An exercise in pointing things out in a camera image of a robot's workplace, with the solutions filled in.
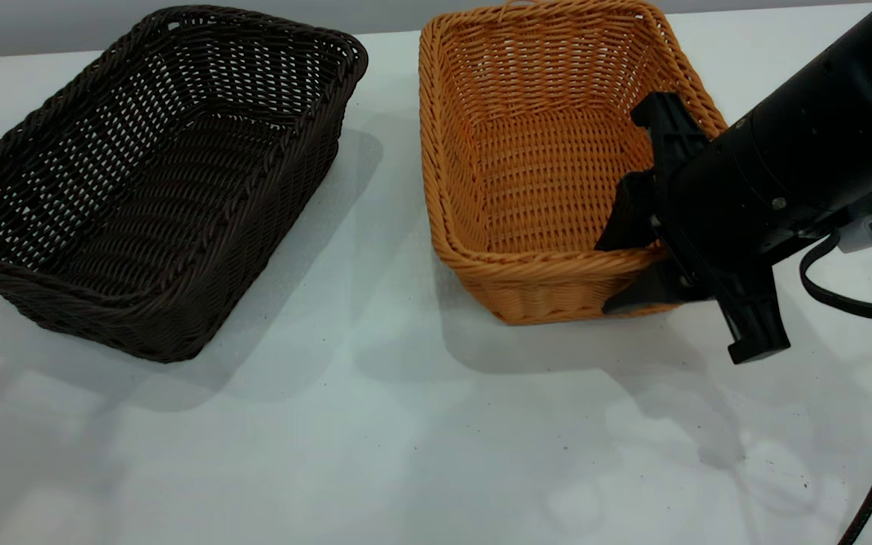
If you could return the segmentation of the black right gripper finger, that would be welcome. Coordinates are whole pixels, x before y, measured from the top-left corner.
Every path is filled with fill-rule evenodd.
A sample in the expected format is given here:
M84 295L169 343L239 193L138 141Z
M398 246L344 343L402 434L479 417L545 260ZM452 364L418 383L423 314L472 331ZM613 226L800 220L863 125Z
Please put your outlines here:
M675 260L654 263L603 304L603 314L624 315L657 306L681 306L713 299L712 291L696 282Z
M654 170L626 173L617 182L615 201L595 251L647 248L660 241L656 218Z

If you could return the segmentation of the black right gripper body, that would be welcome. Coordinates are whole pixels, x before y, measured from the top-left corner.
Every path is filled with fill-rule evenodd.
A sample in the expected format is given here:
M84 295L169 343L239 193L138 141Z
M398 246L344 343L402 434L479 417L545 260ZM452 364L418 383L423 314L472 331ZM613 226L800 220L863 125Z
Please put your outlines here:
M731 361L788 349L773 266L833 230L872 220L872 190L858 190L845 206L817 206L778 183L751 118L709 139L679 95L647 95L632 120L652 146L664 260L712 291L733 336Z

